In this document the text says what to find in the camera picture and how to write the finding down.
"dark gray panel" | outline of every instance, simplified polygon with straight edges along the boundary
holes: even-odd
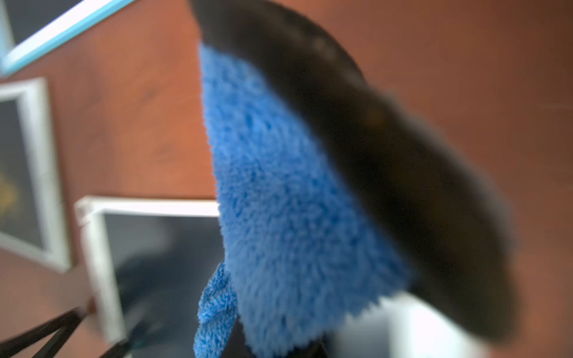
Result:
[[[0,102],[0,231],[44,248],[16,101]]]
[[[4,0],[18,45],[81,0]]]
[[[134,358],[193,357],[201,293],[224,259],[217,218],[105,215]]]

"framed picture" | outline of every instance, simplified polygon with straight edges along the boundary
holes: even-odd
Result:
[[[75,205],[105,338],[132,358],[193,356],[202,291],[224,259],[218,205],[88,196]],[[485,358],[486,346],[407,293],[328,339],[331,358]]]
[[[133,358],[193,356],[199,299],[224,259],[212,200],[88,196],[75,205],[104,336]]]
[[[46,82],[0,85],[0,247],[71,266]]]
[[[0,0],[0,71],[12,74],[134,0]]]

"black metal rod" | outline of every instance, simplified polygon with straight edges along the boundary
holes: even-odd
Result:
[[[12,357],[21,350],[23,350],[24,348],[31,346],[32,344],[36,343],[42,338],[54,333],[58,329],[68,325],[75,324],[74,328],[70,332],[71,335],[73,333],[73,330],[77,328],[78,324],[84,319],[84,317],[85,317],[84,310],[81,308],[75,308],[46,323],[43,323],[35,328],[32,328],[31,330],[17,337],[13,337],[6,341],[3,341],[0,343],[0,357],[2,358]]]
[[[80,316],[72,317],[32,358],[54,358],[56,353],[80,325],[82,319],[83,317]]]
[[[129,342],[123,340],[110,348],[106,353],[100,356],[100,358],[123,358],[130,350]]]

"wooden surface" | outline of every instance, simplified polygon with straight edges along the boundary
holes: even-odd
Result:
[[[573,3],[283,3],[329,30],[370,83],[434,125],[513,206],[523,319],[492,356],[573,356]],[[86,194],[214,197],[198,35],[185,0],[137,0],[10,78],[48,78],[76,252],[71,205]],[[0,252],[0,338],[82,304],[79,263],[59,276]],[[104,349],[92,320],[59,357]]]

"microfiber cloth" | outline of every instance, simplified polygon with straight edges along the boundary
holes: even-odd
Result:
[[[237,309],[266,358],[408,287],[411,270],[387,234],[260,71],[205,45],[200,58],[225,264],[201,299],[196,357],[220,355]]]
[[[190,2],[225,246],[195,355],[219,358],[239,322],[257,358],[284,357],[406,289],[483,339],[511,336],[512,233],[480,176],[309,19]]]

